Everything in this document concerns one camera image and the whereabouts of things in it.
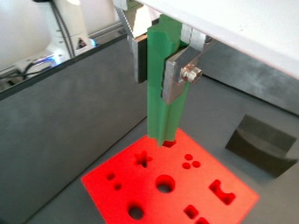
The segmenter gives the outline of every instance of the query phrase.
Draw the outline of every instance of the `metal bracket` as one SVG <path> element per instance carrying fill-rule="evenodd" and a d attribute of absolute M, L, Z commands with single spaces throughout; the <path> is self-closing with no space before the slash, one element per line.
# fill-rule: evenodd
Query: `metal bracket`
<path fill-rule="evenodd" d="M 185 24 L 181 26 L 181 41 L 188 46 L 165 61 L 163 100 L 167 104 L 171 104 L 183 93 L 185 81 L 194 84 L 202 77 L 202 70 L 196 65 L 202 54 L 214 44 L 210 36 Z"/>
<path fill-rule="evenodd" d="M 147 28 L 152 26 L 148 9 L 136 1 L 113 0 L 116 13 L 125 28 L 135 60 L 135 81 L 147 80 Z"/>

